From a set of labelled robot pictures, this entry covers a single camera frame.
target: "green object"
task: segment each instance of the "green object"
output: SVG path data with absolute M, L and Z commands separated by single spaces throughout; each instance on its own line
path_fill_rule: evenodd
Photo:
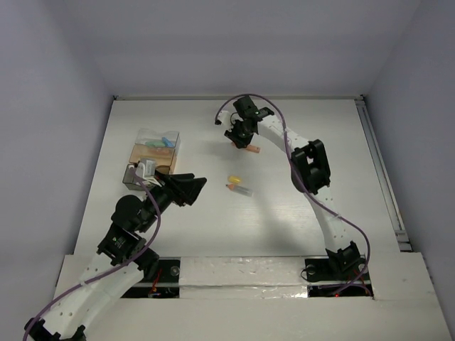
M 166 144 L 160 140 L 150 140 L 145 143 L 147 147 L 166 147 Z

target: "clear tube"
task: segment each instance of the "clear tube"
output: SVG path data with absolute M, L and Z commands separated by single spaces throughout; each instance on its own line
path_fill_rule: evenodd
M 253 190 L 250 190 L 249 188 L 235 185 L 233 183 L 226 185 L 226 187 L 229 188 L 231 191 L 239 193 L 241 195 L 246 195 L 247 197 L 253 196 Z

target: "wall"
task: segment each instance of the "wall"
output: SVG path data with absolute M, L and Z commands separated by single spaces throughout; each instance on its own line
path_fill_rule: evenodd
M 454 1 L 423 1 L 367 97 L 406 230 L 426 259 L 452 335 L 454 18 Z
M 73 250 L 112 96 L 61 1 L 0 1 L 0 331 L 22 340 Z
M 360 94 L 420 0 L 65 0 L 115 94 Z

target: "screw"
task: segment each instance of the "screw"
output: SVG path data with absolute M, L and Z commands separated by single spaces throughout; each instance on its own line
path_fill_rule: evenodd
M 178 276 L 180 274 L 180 268 L 178 266 L 171 267 L 171 275 Z

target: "orange object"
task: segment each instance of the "orange object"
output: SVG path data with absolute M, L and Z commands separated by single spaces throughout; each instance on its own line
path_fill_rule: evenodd
M 252 153 L 258 154 L 261 151 L 260 147 L 253 146 L 252 144 L 249 144 L 247 148 L 245 148 L 247 151 L 251 151 Z

